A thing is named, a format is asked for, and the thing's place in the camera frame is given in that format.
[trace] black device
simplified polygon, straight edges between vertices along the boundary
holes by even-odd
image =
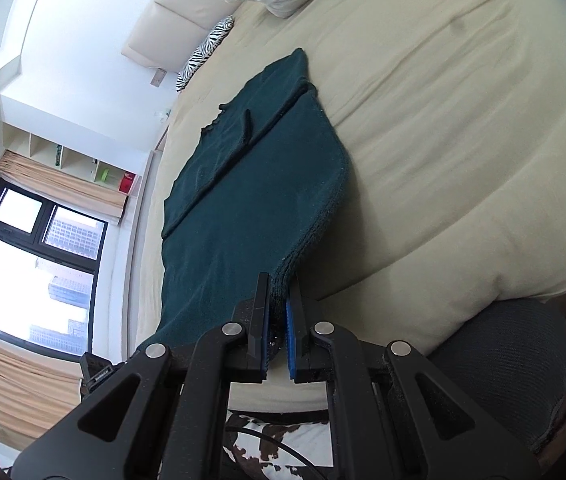
[[[10,478],[218,479],[230,383],[265,378],[268,284],[261,274],[255,297],[195,345],[153,344],[117,366],[84,355],[83,401],[21,453]],[[324,321],[298,283],[287,346],[297,383],[327,384],[333,479],[540,477],[534,455],[416,349],[359,341]]]

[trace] beige curtain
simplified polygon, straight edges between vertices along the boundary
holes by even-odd
[[[80,402],[78,363],[0,340],[0,425],[38,438]]]
[[[0,160],[0,176],[54,200],[120,219],[127,195],[86,182],[55,168],[6,151]]]

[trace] window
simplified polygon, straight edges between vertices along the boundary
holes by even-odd
[[[0,338],[77,361],[92,349],[107,224],[0,180]]]

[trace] bed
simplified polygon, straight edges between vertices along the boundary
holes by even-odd
[[[163,200],[201,128],[298,46],[354,168],[299,271],[329,320],[430,352],[494,300],[566,294],[566,0],[313,0],[287,20],[247,2],[235,18],[172,112],[137,344],[161,311]],[[283,354],[265,384],[233,386],[231,408],[325,407]]]

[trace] metal screw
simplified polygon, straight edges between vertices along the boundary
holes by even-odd
[[[319,321],[314,325],[314,331],[320,335],[330,335],[334,332],[334,325],[329,321]]]
[[[405,355],[410,354],[410,352],[412,351],[412,347],[410,346],[409,343],[406,343],[405,341],[394,341],[392,343],[392,346],[390,346],[390,350],[394,355],[399,355],[401,357],[404,357]]]
[[[243,327],[238,323],[227,323],[223,325],[223,333],[225,335],[239,335],[243,331]]]
[[[165,354],[165,346],[163,346],[161,343],[151,344],[145,349],[145,355],[147,355],[151,359],[161,357],[163,354]]]

